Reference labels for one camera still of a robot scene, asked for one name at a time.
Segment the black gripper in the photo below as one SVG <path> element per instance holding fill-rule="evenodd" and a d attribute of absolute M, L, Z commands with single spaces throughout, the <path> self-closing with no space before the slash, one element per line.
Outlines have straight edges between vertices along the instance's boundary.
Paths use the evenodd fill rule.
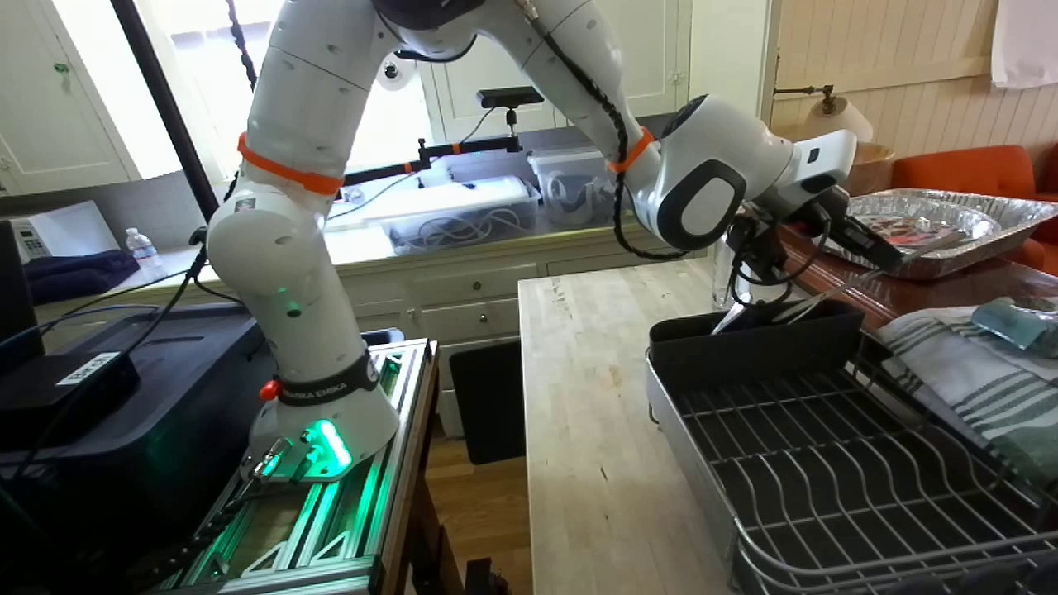
<path fill-rule="evenodd" d="M 827 186 L 816 192 L 803 192 L 792 186 L 791 192 L 765 192 L 750 197 L 727 229 L 727 248 L 742 262 L 782 262 L 787 252 L 778 237 L 779 225 L 792 225 L 810 237 L 823 233 L 836 222 L 836 244 L 848 253 L 861 259 L 878 271 L 893 271 L 902 263 L 902 252 L 893 248 L 884 233 L 865 229 L 857 218 L 845 218 L 848 192 L 843 186 Z"/>

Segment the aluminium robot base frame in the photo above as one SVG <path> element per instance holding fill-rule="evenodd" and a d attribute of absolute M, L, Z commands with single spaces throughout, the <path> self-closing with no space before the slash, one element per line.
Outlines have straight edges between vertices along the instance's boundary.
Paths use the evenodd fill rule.
<path fill-rule="evenodd" d="M 162 595 L 384 595 L 403 541 L 437 399 L 437 345 L 371 347 L 396 411 L 392 438 L 341 479 L 318 479 L 294 444 L 239 465 Z"/>

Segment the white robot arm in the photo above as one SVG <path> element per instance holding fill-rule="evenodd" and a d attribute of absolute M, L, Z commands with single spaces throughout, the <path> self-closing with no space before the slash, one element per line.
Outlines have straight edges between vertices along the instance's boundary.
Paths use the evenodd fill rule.
<path fill-rule="evenodd" d="M 698 96 L 663 133 L 648 133 L 593 0 L 283 0 L 239 138 L 239 181 L 204 231 L 212 271 L 256 319 L 277 363 L 250 426 L 264 479 L 341 479 L 396 433 L 325 222 L 379 64 L 448 64 L 482 35 L 577 125 L 614 174 L 619 208 L 671 252 L 706 248 L 750 211 L 759 225 L 803 222 L 876 268 L 902 262 L 845 214 L 843 177 L 857 154 L 845 129 L 791 143 L 736 107 Z"/>

